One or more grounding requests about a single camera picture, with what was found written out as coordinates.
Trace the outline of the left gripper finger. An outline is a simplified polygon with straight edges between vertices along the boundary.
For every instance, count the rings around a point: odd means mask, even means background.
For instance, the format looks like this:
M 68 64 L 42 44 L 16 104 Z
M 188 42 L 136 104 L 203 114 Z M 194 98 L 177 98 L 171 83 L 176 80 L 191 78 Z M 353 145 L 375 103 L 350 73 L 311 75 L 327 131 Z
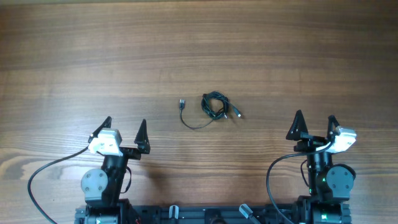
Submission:
M 90 134 L 90 136 L 88 138 L 88 143 L 92 142 L 92 140 L 94 140 L 94 138 L 97 138 L 98 134 L 100 133 L 100 131 L 103 128 L 110 128 L 111 127 L 111 123 L 112 123 L 112 117 L 108 116 L 103 121 L 103 123 Z
M 150 154 L 150 143 L 147 134 L 147 122 L 145 119 L 141 122 L 134 143 L 137 145 L 137 149 L 141 154 Z

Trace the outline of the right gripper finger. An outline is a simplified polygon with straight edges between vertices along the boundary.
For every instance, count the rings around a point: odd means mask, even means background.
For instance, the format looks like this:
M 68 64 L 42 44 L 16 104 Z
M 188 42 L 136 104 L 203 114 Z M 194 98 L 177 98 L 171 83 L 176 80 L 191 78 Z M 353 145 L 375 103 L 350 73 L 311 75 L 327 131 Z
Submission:
M 297 110 L 293 123 L 286 135 L 286 140 L 300 141 L 308 135 L 307 125 L 301 110 Z
M 334 128 L 338 127 L 339 125 L 340 124 L 334 115 L 330 115 L 328 117 L 328 128 L 327 128 L 327 135 L 326 135 L 327 140 L 332 140 L 333 130 L 334 130 Z

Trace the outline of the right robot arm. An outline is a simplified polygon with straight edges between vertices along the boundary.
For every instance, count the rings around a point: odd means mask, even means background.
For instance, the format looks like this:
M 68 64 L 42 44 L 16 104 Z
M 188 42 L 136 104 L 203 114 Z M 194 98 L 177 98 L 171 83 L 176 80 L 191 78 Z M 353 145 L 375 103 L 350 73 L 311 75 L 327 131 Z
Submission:
M 295 152 L 307 157 L 309 196 L 300 196 L 292 205 L 289 219 L 293 223 L 349 224 L 352 222 L 350 192 L 356 173 L 346 164 L 334 164 L 332 155 L 345 152 L 356 142 L 355 130 L 340 126 L 328 117 L 325 137 L 309 134 L 303 113 L 298 110 L 286 135 L 296 141 Z

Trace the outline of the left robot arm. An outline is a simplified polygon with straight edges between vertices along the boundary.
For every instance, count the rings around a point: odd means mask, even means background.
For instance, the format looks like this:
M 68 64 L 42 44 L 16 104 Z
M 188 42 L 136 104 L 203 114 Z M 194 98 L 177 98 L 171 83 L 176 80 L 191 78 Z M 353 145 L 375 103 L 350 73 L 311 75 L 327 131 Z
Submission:
M 147 122 L 143 120 L 136 134 L 136 147 L 122 147 L 118 129 L 111 127 L 112 117 L 92 132 L 88 139 L 88 150 L 104 157 L 99 169 L 87 171 L 81 178 L 81 189 L 86 206 L 76 209 L 75 223 L 81 224 L 122 224 L 141 223 L 141 216 L 128 199 L 121 199 L 126 193 L 122 189 L 125 174 L 131 173 L 127 164 L 130 159 L 140 160 L 150 153 Z

